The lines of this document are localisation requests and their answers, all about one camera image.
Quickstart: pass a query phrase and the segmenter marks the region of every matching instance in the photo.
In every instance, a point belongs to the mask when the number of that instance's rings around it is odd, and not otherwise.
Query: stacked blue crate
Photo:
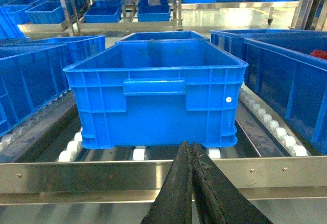
[[[85,6],[85,0],[74,0],[77,12]],[[67,9],[70,16],[73,15],[72,2],[67,0]],[[63,8],[60,0],[48,0],[27,11],[30,20],[34,24],[59,24],[65,21]]]
[[[117,23],[122,19],[120,0],[95,1],[84,14],[86,23]]]
[[[137,19],[139,22],[169,21],[171,9],[168,0],[160,0],[160,5],[149,6],[148,0],[140,0],[138,3]]]

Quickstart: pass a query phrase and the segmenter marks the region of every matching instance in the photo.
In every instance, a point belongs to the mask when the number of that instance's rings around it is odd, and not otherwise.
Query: metal post
[[[77,12],[76,5],[75,5],[75,0],[70,0],[70,1],[72,3],[72,7],[73,7],[74,22],[76,22],[76,26],[77,26],[77,35],[80,36],[81,28],[80,28],[80,22],[79,22],[79,18],[78,18],[78,12]]]
[[[182,31],[183,30],[183,24],[182,24],[182,0],[178,0],[178,26],[177,30]]]
[[[121,0],[122,2],[122,9],[123,9],[123,18],[124,18],[124,23],[127,23],[128,18],[126,16],[126,5],[125,5],[125,0]]]
[[[177,28],[177,0],[173,0],[173,21],[175,22],[174,29]]]
[[[304,29],[309,17],[313,0],[299,0],[295,9],[290,29]]]
[[[68,9],[67,9],[67,0],[60,0],[61,2],[61,6],[63,8],[63,13],[65,15],[65,20],[69,23],[68,24],[68,33],[70,36],[74,36],[75,32],[74,32],[74,27],[71,21],[71,17],[69,15]]]

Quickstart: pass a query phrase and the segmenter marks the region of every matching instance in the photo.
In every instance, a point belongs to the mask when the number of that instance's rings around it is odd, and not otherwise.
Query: white roller
[[[71,162],[74,159],[74,153],[71,151],[62,151],[59,155],[58,162]]]
[[[14,133],[8,133],[1,138],[1,143],[4,145],[9,145],[10,143],[14,142],[17,140],[17,135]]]
[[[273,130],[273,134],[278,138],[278,139],[282,139],[284,136],[287,135],[287,131],[284,128],[281,127],[277,127]]]
[[[79,152],[82,149],[82,142],[80,141],[70,141],[67,144],[67,151]]]
[[[83,137],[80,132],[75,134],[74,141],[83,141]]]
[[[252,104],[255,104],[255,100],[253,100],[253,99],[248,99],[248,100],[246,101],[246,103],[247,103],[249,106],[251,106]]]
[[[143,161],[145,159],[145,147],[135,148],[133,151],[133,160]]]
[[[263,108],[260,108],[254,112],[260,119],[262,119],[262,116],[266,114],[266,110]]]
[[[208,154],[209,158],[211,158],[211,159],[220,159],[221,158],[219,148],[208,148],[207,154]]]
[[[296,140],[293,136],[284,136],[282,138],[282,144],[288,148],[290,146],[296,145]]]
[[[24,126],[27,127],[27,129],[29,128],[33,128],[36,124],[36,121],[33,120],[33,119],[30,119],[30,120],[27,120],[25,123],[24,123]]]
[[[262,121],[264,122],[265,125],[268,125],[271,120],[272,120],[272,117],[270,114],[262,115]]]
[[[13,133],[17,134],[18,136],[22,136],[28,131],[28,128],[26,126],[19,126],[12,130]]]
[[[279,127],[279,123],[276,120],[271,120],[269,122],[268,128],[270,130],[274,129],[274,128],[278,128]]]
[[[307,156],[307,150],[305,149],[304,146],[299,146],[299,145],[293,145],[288,147],[290,150],[290,153],[294,156]]]
[[[250,108],[252,111],[256,111],[256,110],[259,110],[261,108],[261,106],[258,104],[258,103],[253,103],[253,104],[250,104]]]

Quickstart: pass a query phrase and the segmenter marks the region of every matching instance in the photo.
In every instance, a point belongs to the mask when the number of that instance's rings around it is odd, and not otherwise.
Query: floor
[[[185,30],[210,36],[209,30],[219,29],[287,29],[294,8],[276,8],[274,21],[267,24],[269,9],[184,10]],[[127,33],[108,34],[106,46],[113,45]],[[327,199],[257,200],[253,201],[275,224],[326,223]],[[24,224],[91,224],[140,223],[150,208],[144,204],[82,204],[8,206],[0,209],[0,223]],[[194,215],[193,223],[199,223]]]

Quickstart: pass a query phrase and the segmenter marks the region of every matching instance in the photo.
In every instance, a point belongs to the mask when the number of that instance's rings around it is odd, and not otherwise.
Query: metal frame
[[[152,202],[171,163],[1,164],[0,182],[5,184],[0,185],[0,205]],[[219,159],[214,163],[250,200],[327,197],[327,156]]]
[[[157,31],[176,30],[177,28],[177,0],[173,2],[173,17],[171,21],[159,22],[132,22],[136,14],[135,5],[127,5],[126,0],[122,1],[123,19],[119,23],[85,23],[84,18],[79,20],[81,32],[105,32],[105,31]],[[127,16],[126,8],[132,8],[131,13]]]

